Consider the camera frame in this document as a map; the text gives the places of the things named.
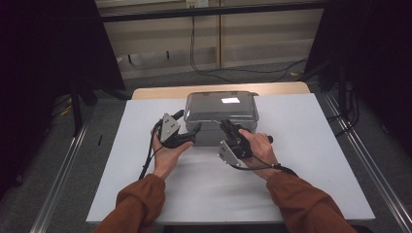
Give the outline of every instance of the wooden table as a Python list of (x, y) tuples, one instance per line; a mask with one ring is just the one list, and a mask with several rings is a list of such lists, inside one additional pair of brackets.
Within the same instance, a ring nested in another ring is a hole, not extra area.
[(192, 85), (173, 87), (140, 88), (133, 92), (132, 100), (141, 99), (180, 99), (187, 98), (193, 92), (247, 90), (258, 95), (307, 94), (306, 83), (246, 83), (220, 85)]

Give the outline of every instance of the wrist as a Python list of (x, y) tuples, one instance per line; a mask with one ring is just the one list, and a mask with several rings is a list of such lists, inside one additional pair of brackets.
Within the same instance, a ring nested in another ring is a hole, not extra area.
[(273, 177), (275, 174), (280, 173), (281, 171), (278, 169), (265, 169), (265, 170), (260, 170), (258, 176), (260, 176), (262, 179), (265, 181), (269, 181), (271, 177)]
[(159, 178), (161, 178), (162, 180), (166, 181), (166, 178), (167, 178), (166, 173), (161, 172), (161, 171), (158, 171), (158, 170), (154, 170), (154, 171), (152, 172), (152, 174), (155, 175), (155, 176), (157, 176), (157, 177), (159, 177)]

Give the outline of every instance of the white table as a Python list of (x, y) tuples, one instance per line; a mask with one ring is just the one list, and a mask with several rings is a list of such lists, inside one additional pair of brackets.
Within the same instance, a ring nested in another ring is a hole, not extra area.
[[(256, 102), (257, 132), (273, 136), (274, 150), (284, 166), (329, 193), (345, 218), (374, 218), (313, 94), (259, 96)], [(174, 114), (185, 105), (186, 98), (128, 101), (87, 221), (99, 222), (115, 208), (118, 192), (140, 175), (153, 125), (164, 113)], [(190, 148), (181, 156), (166, 181), (166, 202), (156, 222), (282, 222), (264, 180), (225, 165), (217, 157), (218, 150)]]

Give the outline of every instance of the electrical outlet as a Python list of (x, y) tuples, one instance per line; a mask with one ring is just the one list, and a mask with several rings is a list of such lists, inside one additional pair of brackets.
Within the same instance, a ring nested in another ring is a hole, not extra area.
[(198, 8), (209, 7), (209, 0), (197, 0), (197, 7)]
[(186, 0), (186, 8), (195, 8), (197, 0)]

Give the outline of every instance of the box lid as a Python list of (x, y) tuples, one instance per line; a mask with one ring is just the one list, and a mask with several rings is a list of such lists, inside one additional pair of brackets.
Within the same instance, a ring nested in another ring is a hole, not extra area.
[(249, 91), (194, 92), (188, 96), (185, 122), (258, 121), (254, 95)]

